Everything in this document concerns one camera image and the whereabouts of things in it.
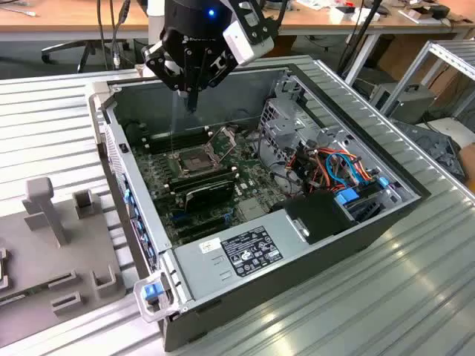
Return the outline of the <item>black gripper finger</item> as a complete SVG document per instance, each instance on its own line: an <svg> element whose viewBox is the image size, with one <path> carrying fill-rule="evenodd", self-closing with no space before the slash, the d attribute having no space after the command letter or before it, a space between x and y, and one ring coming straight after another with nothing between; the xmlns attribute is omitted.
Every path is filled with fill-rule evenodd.
<svg viewBox="0 0 475 356"><path fill-rule="evenodd" d="M170 90L184 100L187 112L193 111L193 91L186 85L184 70L170 57L161 41L142 48L144 64Z"/></svg>
<svg viewBox="0 0 475 356"><path fill-rule="evenodd" d="M221 53L206 49L200 69L197 71L196 81L192 88L192 111L197 109L199 95L207 88L215 88L238 65L230 49Z"/></svg>

